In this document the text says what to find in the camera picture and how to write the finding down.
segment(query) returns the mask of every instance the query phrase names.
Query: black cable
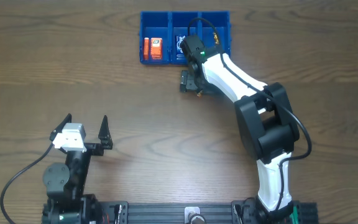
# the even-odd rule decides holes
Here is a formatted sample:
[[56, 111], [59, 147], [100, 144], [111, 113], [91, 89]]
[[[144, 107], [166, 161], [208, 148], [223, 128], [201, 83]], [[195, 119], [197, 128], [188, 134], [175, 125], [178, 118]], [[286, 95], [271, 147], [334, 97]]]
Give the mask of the black cable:
[[[193, 23], [196, 20], [201, 20], [204, 21], [205, 23], [207, 23], [212, 30], [214, 30], [216, 37], [218, 38], [218, 42], [219, 45], [222, 47], [221, 45], [221, 39], [219, 38], [219, 34], [218, 31], [216, 30], [215, 26], [212, 25], [212, 23], [210, 21], [207, 21], [204, 18], [194, 18], [190, 21], [189, 26], [187, 27], [187, 31], [188, 31], [188, 35], [190, 35], [190, 25], [191, 23]], [[302, 130], [303, 134], [305, 135], [306, 138], [306, 142], [308, 144], [308, 150], [300, 155], [300, 156], [294, 156], [294, 157], [289, 157], [289, 158], [285, 158], [283, 160], [280, 161], [278, 168], [280, 169], [280, 177], [281, 177], [281, 191], [280, 191], [280, 198], [278, 200], [277, 206], [275, 210], [278, 210], [280, 208], [280, 204], [283, 198], [283, 194], [284, 194], [284, 174], [283, 174], [283, 163], [286, 161], [295, 161], [298, 159], [304, 159], [306, 157], [308, 157], [311, 153], [311, 148], [312, 148], [312, 144], [311, 144], [311, 139], [310, 139], [310, 135], [308, 133], [308, 130], [306, 130], [305, 126], [302, 124], [302, 122], [298, 119], [298, 117], [296, 117], [291, 111], [289, 111], [288, 109], [286, 109], [283, 105], [281, 105], [281, 103], [277, 102], [273, 97], [269, 96], [268, 94], [264, 93], [263, 91], [258, 90], [256, 87], [252, 86], [251, 84], [247, 83], [245, 80], [243, 80], [239, 75], [237, 75], [235, 72], [233, 72], [228, 65], [226, 65], [226, 63], [224, 62], [223, 59], [223, 53], [224, 53], [224, 49], [222, 48], [222, 51], [220, 53], [221, 56], [221, 61], [223, 64], [223, 67], [226, 68], [231, 74], [233, 74], [238, 80], [240, 80], [243, 84], [245, 84], [248, 88], [253, 89], [254, 91], [256, 91], [258, 94], [261, 94], [262, 96], [264, 96], [266, 99], [270, 100], [274, 105], [278, 106], [279, 108], [281, 108], [282, 110], [284, 110], [288, 115], [290, 115], [292, 117], [292, 119], [294, 119], [294, 121], [297, 123], [297, 125], [299, 126], [299, 128]]]
[[0, 207], [1, 207], [1, 211], [2, 214], [4, 214], [6, 220], [10, 223], [10, 224], [15, 224], [14, 221], [9, 217], [9, 215], [6, 213], [5, 210], [5, 206], [4, 206], [4, 196], [6, 193], [7, 188], [10, 186], [10, 184], [16, 180], [16, 178], [18, 178], [18, 176], [22, 175], [25, 171], [27, 171], [28, 169], [30, 169], [31, 167], [33, 167], [34, 165], [36, 165], [39, 161], [41, 161], [45, 156], [47, 156], [47, 154], [50, 152], [51, 148], [52, 148], [53, 144], [50, 143], [48, 149], [44, 152], [44, 154], [39, 157], [36, 161], [32, 162], [30, 165], [26, 166], [25, 168], [23, 168], [22, 170], [20, 170], [16, 175], [14, 175], [5, 185], [4, 189], [1, 192], [1, 197], [0, 197]]

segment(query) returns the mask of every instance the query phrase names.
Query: brown wood surface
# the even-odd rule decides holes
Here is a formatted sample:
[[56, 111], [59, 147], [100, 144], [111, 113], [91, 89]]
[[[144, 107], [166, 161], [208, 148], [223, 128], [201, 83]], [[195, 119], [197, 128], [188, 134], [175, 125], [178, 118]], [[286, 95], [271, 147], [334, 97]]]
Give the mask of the brown wood surface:
[[[294, 199], [321, 223], [358, 222], [358, 1], [0, 1], [0, 193], [46, 150], [65, 117], [115, 143], [92, 158], [86, 191], [100, 200], [230, 202], [256, 195], [232, 103], [178, 91], [183, 67], [139, 63], [139, 12], [230, 10], [232, 59], [285, 85], [314, 143], [290, 164]], [[295, 154], [306, 150], [304, 137]], [[52, 151], [8, 189], [17, 223], [39, 223]], [[6, 223], [0, 211], [0, 223]]]

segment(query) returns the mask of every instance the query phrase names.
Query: wooden tabletop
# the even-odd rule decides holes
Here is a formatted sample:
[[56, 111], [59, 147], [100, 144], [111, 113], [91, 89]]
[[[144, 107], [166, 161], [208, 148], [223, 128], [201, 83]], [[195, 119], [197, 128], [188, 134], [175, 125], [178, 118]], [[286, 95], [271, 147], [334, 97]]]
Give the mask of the wooden tabletop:
[[[71, 113], [97, 142], [103, 115], [115, 143], [92, 158], [86, 192], [100, 201], [231, 202], [255, 196], [256, 162], [232, 103], [179, 92], [180, 66], [139, 63], [140, 11], [230, 10], [232, 60], [280, 82], [313, 140], [290, 163], [294, 200], [321, 223], [358, 222], [358, 1], [0, 0], [0, 193], [50, 144]], [[303, 136], [295, 155], [306, 150]], [[17, 223], [40, 223], [52, 151], [8, 189]], [[6, 223], [0, 210], [0, 223]]]

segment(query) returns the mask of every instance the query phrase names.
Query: wood grain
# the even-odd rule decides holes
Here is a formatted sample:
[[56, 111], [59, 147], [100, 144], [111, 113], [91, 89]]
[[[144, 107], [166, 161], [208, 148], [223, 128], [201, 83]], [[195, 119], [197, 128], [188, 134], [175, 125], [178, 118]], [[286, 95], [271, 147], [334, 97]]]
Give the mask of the wood grain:
[[[139, 12], [230, 10], [232, 59], [282, 82], [311, 134], [290, 164], [294, 199], [321, 223], [358, 222], [358, 1], [0, 0], [0, 193], [48, 146], [67, 113], [97, 141], [103, 115], [115, 147], [92, 158], [86, 191], [100, 200], [229, 202], [259, 188], [232, 103], [181, 94], [183, 67], [139, 63]], [[295, 154], [306, 150], [296, 143]], [[52, 151], [8, 189], [17, 223], [39, 223]], [[6, 223], [0, 211], [0, 223]]]

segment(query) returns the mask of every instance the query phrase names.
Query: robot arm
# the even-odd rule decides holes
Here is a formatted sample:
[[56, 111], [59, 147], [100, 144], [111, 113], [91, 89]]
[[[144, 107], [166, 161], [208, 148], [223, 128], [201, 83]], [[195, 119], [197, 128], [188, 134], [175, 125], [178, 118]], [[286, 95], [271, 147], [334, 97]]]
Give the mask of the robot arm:
[[[298, 128], [280, 108], [229, 72], [222, 60], [244, 81], [274, 97], [275, 101], [291, 111], [284, 88], [278, 83], [269, 86], [250, 77], [231, 61], [220, 46], [207, 48], [196, 35], [186, 37], [181, 48], [198, 88], [202, 90], [215, 86], [236, 107], [242, 143], [257, 161], [260, 184], [257, 207], [261, 211], [260, 220], [275, 221], [291, 214], [293, 208], [288, 191], [288, 161], [282, 167], [283, 184], [279, 163], [291, 157], [294, 142], [299, 139]], [[275, 115], [262, 121], [260, 114], [266, 111], [274, 111]]]

